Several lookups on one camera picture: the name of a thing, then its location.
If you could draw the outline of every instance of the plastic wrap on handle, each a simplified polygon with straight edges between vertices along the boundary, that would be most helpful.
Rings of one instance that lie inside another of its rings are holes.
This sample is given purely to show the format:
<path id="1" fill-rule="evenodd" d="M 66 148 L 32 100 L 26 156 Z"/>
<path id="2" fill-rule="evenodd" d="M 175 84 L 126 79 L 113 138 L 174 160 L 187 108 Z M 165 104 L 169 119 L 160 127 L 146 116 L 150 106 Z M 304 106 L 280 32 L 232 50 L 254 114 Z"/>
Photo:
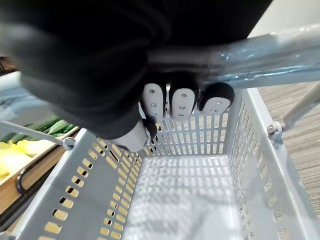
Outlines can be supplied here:
<path id="1" fill-rule="evenodd" d="M 210 47 L 166 47 L 148 53 L 155 71 L 192 71 L 199 85 L 252 88 L 318 81 L 320 24 Z"/>

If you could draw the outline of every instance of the floor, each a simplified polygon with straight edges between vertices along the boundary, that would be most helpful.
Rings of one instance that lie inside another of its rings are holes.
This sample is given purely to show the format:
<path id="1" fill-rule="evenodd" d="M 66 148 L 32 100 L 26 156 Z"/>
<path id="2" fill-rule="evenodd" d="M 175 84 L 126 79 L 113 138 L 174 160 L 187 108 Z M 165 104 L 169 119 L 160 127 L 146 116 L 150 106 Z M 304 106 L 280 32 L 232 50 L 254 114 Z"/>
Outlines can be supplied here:
<path id="1" fill-rule="evenodd" d="M 273 120 L 281 121 L 314 84 L 261 87 L 259 91 Z M 283 141 L 320 219 L 320 105 L 285 132 Z"/>

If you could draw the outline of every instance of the produce display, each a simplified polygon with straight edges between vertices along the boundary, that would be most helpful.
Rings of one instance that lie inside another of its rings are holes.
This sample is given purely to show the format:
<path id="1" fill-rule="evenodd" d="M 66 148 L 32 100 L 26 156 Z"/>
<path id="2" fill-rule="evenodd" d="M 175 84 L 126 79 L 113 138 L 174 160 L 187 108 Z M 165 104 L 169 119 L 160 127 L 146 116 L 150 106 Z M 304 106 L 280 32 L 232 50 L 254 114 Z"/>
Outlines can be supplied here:
<path id="1" fill-rule="evenodd" d="M 43 122 L 25 125 L 25 127 L 58 138 L 71 131 L 75 126 L 52 116 Z M 7 176 L 30 163 L 35 155 L 42 153 L 52 145 L 51 141 L 21 133 L 9 133 L 0 138 L 0 183 Z"/>

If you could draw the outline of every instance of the cart handle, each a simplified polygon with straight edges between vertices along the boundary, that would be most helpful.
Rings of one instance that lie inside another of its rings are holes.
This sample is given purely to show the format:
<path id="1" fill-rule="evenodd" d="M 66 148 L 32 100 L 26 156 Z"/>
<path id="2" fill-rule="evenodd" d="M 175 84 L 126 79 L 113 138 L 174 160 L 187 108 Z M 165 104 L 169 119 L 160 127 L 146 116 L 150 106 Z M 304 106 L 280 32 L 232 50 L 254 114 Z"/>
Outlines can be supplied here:
<path id="1" fill-rule="evenodd" d="M 8 121 L 0 121 L 0 129 L 4 129 L 17 134 L 25 134 L 31 137 L 48 140 L 55 144 L 63 146 L 67 151 L 71 150 L 74 147 L 74 144 L 76 142 L 76 140 L 73 137 L 58 139 L 49 134 L 45 134 L 43 132 L 39 132 L 39 131 L 30 129 L 24 126 L 20 126 L 18 124 L 8 122 Z"/>
<path id="2" fill-rule="evenodd" d="M 282 133 L 292 129 L 296 123 L 313 108 L 320 104 L 320 83 L 311 88 L 300 101 L 283 116 L 283 124 L 274 121 L 267 127 L 269 137 L 282 141 Z"/>

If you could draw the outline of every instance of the cart bar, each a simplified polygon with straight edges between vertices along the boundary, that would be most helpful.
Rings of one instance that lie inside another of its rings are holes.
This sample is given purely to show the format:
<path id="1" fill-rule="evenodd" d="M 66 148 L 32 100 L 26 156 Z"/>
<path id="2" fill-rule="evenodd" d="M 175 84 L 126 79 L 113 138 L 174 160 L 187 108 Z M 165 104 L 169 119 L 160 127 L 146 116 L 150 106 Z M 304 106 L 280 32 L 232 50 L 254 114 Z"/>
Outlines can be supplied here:
<path id="1" fill-rule="evenodd" d="M 284 131 L 293 128 L 298 120 L 320 104 L 320 83 L 317 83 L 303 98 L 283 116 Z"/>
<path id="2" fill-rule="evenodd" d="M 20 126 L 18 124 L 8 122 L 8 121 L 0 121 L 0 129 L 7 130 L 9 132 L 17 133 L 17 134 L 25 134 L 31 137 L 39 138 L 39 139 L 44 139 L 51 141 L 55 144 L 64 145 L 64 141 L 62 139 L 55 138 L 49 134 L 45 134 L 43 132 L 35 131 L 30 128 Z"/>
<path id="3" fill-rule="evenodd" d="M 215 82 L 234 88 L 319 80 L 320 24 L 272 32 L 207 47 L 164 47 L 148 53 L 154 71 L 198 74 L 199 86 Z"/>

